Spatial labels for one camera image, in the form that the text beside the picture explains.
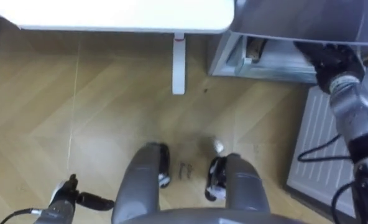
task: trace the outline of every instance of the cabinet door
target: cabinet door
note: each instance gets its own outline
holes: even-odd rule
[[[362,84],[368,89],[368,69]],[[300,153],[329,141],[335,135],[337,132],[329,107],[329,96],[317,86],[313,87],[308,92],[287,185],[327,205],[330,205],[336,190],[353,179],[352,164],[348,161],[300,163],[297,157]],[[309,157],[339,155],[348,155],[343,139]],[[342,194],[338,210],[355,217],[350,190]]]
[[[368,45],[368,0],[235,1],[230,30],[271,39]]]

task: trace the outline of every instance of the black wire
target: black wire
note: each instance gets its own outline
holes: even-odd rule
[[[333,137],[332,139],[330,139],[327,143],[324,143],[320,146],[314,147],[313,149],[310,149],[310,150],[307,150],[307,151],[301,153],[300,155],[298,155],[297,160],[299,162],[322,162],[322,161],[336,161],[336,160],[351,159],[349,156],[328,156],[328,157],[318,157],[318,158],[304,159],[305,156],[307,156],[311,153],[320,151],[320,150],[332,145],[340,137],[341,137],[341,135],[338,134],[335,137]],[[336,206],[338,204],[339,197],[341,196],[341,194],[343,194],[343,192],[345,192],[348,188],[350,188],[353,183],[354,183],[354,181],[350,182],[348,184],[344,184],[333,195],[332,202],[331,202],[331,213],[332,213],[333,221],[335,222],[335,224],[340,224],[338,214],[336,213]]]
[[[299,162],[322,162],[322,161],[335,161],[335,160],[348,160],[350,159],[349,156],[328,156],[328,157],[318,157],[318,158],[310,158],[310,159],[304,159],[305,156],[317,152],[319,150],[322,150],[330,145],[332,145],[335,141],[337,141],[341,137],[340,134],[336,135],[332,139],[330,139],[327,143],[324,143],[320,146],[314,147],[313,149],[307,150],[300,155],[298,155],[297,160]]]
[[[34,208],[27,208],[27,209],[15,211],[11,213],[10,215],[8,215],[6,218],[4,218],[4,220],[0,224],[5,224],[10,218],[17,216],[17,215],[31,214],[33,209]]]
[[[331,202],[331,213],[332,213],[333,221],[335,222],[335,224],[340,224],[338,214],[336,213],[336,206],[338,204],[339,197],[343,194],[343,192],[345,192],[348,188],[350,188],[353,183],[354,181],[344,184],[333,195],[332,202]]]

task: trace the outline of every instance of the table leg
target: table leg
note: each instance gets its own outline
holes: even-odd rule
[[[174,95],[185,93],[185,36],[174,34],[172,92]]]

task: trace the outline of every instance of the herringbone floor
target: herringbone floor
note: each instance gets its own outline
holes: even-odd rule
[[[154,140],[172,151],[162,209],[223,206],[203,196],[210,158],[199,141],[216,136],[225,153],[256,166],[274,213],[328,223],[280,187],[306,86],[207,77],[205,47],[205,37],[188,37],[186,94],[173,96],[170,35],[23,31],[0,21],[0,221],[47,206],[71,173],[80,190],[115,198],[130,158]],[[180,162],[193,166],[190,179],[178,180]],[[110,216],[78,207],[74,223]]]

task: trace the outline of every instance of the white table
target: white table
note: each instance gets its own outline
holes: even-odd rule
[[[184,94],[184,33],[224,32],[234,19],[234,1],[0,0],[0,16],[22,29],[174,33],[172,91]]]

